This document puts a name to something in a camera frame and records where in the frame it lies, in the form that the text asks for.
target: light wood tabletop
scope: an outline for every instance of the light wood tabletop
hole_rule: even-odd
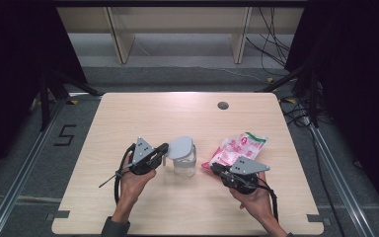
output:
[[[218,103],[229,105],[227,110]],[[257,161],[269,165],[266,180],[278,196],[281,226],[293,234],[321,234],[319,214],[293,141],[274,94],[270,93],[107,93],[83,145],[59,211],[56,234],[100,234],[114,213],[114,180],[137,137],[159,146],[188,135],[196,146],[192,177],[174,174],[173,162],[159,166],[131,212],[129,234],[260,235],[265,230],[230,195],[221,180],[201,168],[224,138],[244,132],[268,137]]]

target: black sleeve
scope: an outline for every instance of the black sleeve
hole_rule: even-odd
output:
[[[127,236],[128,229],[130,228],[130,222],[126,224],[120,224],[113,222],[110,217],[107,218],[106,224],[104,225],[103,231],[101,232],[102,237],[125,237]]]

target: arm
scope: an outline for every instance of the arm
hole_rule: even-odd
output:
[[[259,178],[265,181],[265,173],[260,172]],[[287,233],[281,228],[278,221],[272,215],[270,206],[269,193],[264,189],[256,189],[250,195],[242,195],[234,189],[229,189],[233,198],[237,199],[241,205],[240,208],[245,208],[248,213],[256,219],[272,237],[286,237]]]
[[[156,176],[156,171],[152,170],[145,175],[134,175],[131,172],[123,172],[120,180],[120,195],[112,217],[107,218],[102,231],[103,237],[126,236],[130,223],[128,217],[131,210],[137,203],[138,197],[143,192],[146,184]]]

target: snack package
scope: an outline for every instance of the snack package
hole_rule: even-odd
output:
[[[201,164],[201,167],[210,170],[213,163],[231,166],[239,156],[255,160],[266,142],[266,136],[256,136],[250,132],[245,132],[235,138],[226,138],[214,152],[212,159]]]

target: hand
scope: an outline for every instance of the hand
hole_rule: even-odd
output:
[[[265,173],[260,172],[258,177],[265,181]],[[264,186],[264,182],[258,180],[258,184]],[[249,195],[242,195],[234,189],[229,189],[233,198],[237,199],[241,204],[240,209],[245,208],[248,213],[256,219],[268,232],[270,236],[287,236],[287,233],[278,224],[278,221],[273,217],[270,206],[269,193],[267,190],[257,188]]]
[[[125,163],[128,164],[128,160],[131,153],[125,158]],[[146,184],[156,176],[156,171],[151,170],[145,175],[134,175],[126,170],[123,171],[123,176],[120,180],[120,195],[119,201],[116,205],[115,212],[112,217],[112,221],[118,223],[127,223],[131,210],[137,203],[138,197],[143,192]]]

